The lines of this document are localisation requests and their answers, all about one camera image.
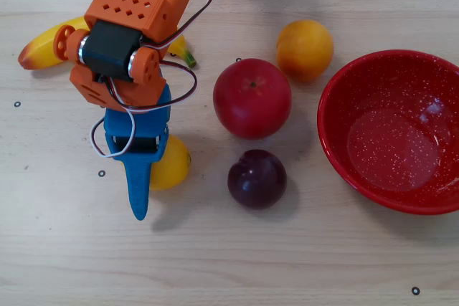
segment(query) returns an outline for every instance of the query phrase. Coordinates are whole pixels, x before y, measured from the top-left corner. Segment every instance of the speckled bowl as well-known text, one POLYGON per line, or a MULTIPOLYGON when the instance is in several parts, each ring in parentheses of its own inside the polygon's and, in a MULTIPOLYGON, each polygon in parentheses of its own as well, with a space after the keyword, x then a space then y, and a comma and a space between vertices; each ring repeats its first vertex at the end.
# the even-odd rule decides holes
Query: speckled bowl
POLYGON ((324 90, 318 132, 336 171, 371 200, 459 210, 459 67, 407 50, 361 57, 324 90))

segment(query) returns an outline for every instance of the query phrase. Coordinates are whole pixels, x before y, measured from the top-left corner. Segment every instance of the wood grain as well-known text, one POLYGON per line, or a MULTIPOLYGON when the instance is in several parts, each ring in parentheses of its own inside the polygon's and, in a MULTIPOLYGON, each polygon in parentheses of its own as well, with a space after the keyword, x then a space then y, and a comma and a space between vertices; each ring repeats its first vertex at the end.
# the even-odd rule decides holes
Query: wood grain
MULTIPOLYGON (((186 34, 199 89, 170 122, 191 151, 191 174, 151 195, 144 222, 131 213, 123 167, 90 147, 103 111, 68 81, 70 65, 31 73, 16 61, 91 1, 0 0, 0 305, 458 303, 459 214, 408 216, 351 190, 323 154, 316 110, 331 76, 369 52, 418 49, 458 64, 459 0, 215 0, 186 34), (332 65, 293 86, 278 134, 233 138, 214 115, 217 76, 238 57, 274 62, 279 31, 296 19, 331 30, 332 65), (225 186, 248 148, 272 151, 288 169, 285 198, 262 213, 241 209, 225 186)), ((204 2, 191 0, 186 17, 204 2)), ((176 95, 189 86, 174 71, 166 77, 176 95)))

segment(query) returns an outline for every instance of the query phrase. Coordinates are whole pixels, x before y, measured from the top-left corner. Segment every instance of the bowl rim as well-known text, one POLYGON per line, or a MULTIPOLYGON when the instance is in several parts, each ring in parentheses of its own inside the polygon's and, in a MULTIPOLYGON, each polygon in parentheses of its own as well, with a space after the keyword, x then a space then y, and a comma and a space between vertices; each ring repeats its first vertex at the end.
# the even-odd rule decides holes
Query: bowl rim
POLYGON ((372 201, 385 206, 390 209, 394 209, 396 211, 401 211, 403 213, 408 214, 417 214, 417 215, 441 215, 447 214, 454 211, 459 210, 459 202, 447 205, 447 206, 436 206, 436 207, 422 207, 422 206, 407 206, 403 204, 399 204, 392 200, 389 200, 385 197, 380 196, 377 193, 370 191, 369 189, 365 188, 361 183, 359 183, 355 178, 351 176, 351 174, 346 170, 346 167, 339 163, 339 160, 335 153, 328 149, 330 147, 330 142, 325 130, 325 111, 328 104, 328 99, 330 97, 330 93, 332 89, 336 86, 336 84, 346 75, 347 72, 355 68, 355 66, 361 65, 362 63, 374 59, 376 57, 389 57, 393 55, 402 55, 408 57, 415 57, 415 58, 425 58, 429 59, 433 62, 440 63, 444 68, 448 70, 452 70, 458 74, 459 77, 459 67, 455 66, 451 62, 448 62, 440 57, 436 57, 435 55, 431 55, 424 52, 417 52, 415 50, 406 50, 406 49, 391 49, 391 50, 383 50, 380 52, 374 52, 371 54, 364 55, 354 61, 348 63, 346 66, 341 68, 328 82, 327 86, 325 87, 321 100, 318 106, 317 112, 317 127, 318 127, 318 136, 322 145, 322 149, 325 152, 328 160, 330 161, 331 165, 334 167, 336 172, 344 179, 351 187, 356 189, 359 193, 371 199, 372 201))

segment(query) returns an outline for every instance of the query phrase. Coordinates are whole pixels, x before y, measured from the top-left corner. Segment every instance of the white wire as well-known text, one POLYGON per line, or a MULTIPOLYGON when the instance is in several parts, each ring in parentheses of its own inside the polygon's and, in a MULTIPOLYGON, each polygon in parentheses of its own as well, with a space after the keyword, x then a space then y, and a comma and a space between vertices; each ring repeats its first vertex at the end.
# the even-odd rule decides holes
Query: white wire
POLYGON ((105 116, 103 118, 101 118, 99 121, 97 121, 97 123, 94 124, 94 126, 91 128, 90 135, 89 135, 91 146, 94 148, 95 152, 102 158, 115 158, 115 157, 122 156, 124 153, 126 153, 128 151, 128 149, 131 146, 132 141, 134 140, 134 138, 136 136, 136 119, 134 118, 132 112, 129 109, 124 108, 124 110, 126 110, 126 112, 128 113, 129 117, 131 118, 132 130, 131 130, 131 136, 129 137, 128 143, 126 144, 126 146, 124 146, 124 149, 121 150, 120 152, 113 153, 113 154, 104 154, 101 151, 101 149, 99 148, 99 146, 95 143, 95 138, 94 138, 95 131, 105 121, 105 116))
MULTIPOLYGON (((182 71, 186 71, 189 75, 192 76, 192 74, 190 72, 188 72, 187 70, 182 70, 182 71)), ((110 78, 110 81, 112 83, 112 86, 113 86, 113 91, 115 93, 115 97, 118 99, 118 101, 120 103, 123 104, 123 109, 126 110, 126 112, 128 113, 129 117, 131 118, 131 123, 132 123, 132 130, 131 130, 131 136, 129 137, 129 141, 128 143, 126 144, 126 146, 124 146, 124 149, 121 150, 120 152, 117 152, 117 153, 113 153, 113 154, 104 154, 101 149, 99 148, 99 146, 97 145, 97 143, 95 143, 95 131, 99 128, 99 126, 104 122, 105 120, 105 116, 103 118, 101 118, 99 121, 96 122, 96 124, 94 124, 94 126, 91 128, 91 131, 90 131, 90 142, 91 142, 91 146, 94 148, 95 152, 102 158, 116 158, 116 157, 119 157, 119 156, 122 156, 123 154, 125 154, 130 146, 131 146, 131 143, 133 142, 135 136, 136 136, 136 119, 134 118, 133 116, 133 113, 149 113, 151 111, 154 111, 154 110, 159 110, 159 109, 164 109, 165 107, 170 107, 171 105, 164 105, 164 106, 160 106, 160 107, 155 107, 154 109, 146 109, 146 110, 131 110, 131 109, 128 109, 127 105, 123 102, 123 100, 121 99, 121 96, 119 95, 118 93, 118 90, 116 89, 116 85, 115 85, 115 82, 113 81, 113 78, 111 77, 110 78)))

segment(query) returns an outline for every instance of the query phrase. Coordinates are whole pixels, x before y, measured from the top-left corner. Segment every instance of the plum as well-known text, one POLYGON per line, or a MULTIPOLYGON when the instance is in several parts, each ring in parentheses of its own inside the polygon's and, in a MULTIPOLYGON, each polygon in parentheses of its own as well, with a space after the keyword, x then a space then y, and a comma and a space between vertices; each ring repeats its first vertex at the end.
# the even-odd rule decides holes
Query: plum
POLYGON ((283 164, 265 150, 249 150, 229 170, 229 192, 249 209, 273 206, 286 188, 287 173, 283 164))

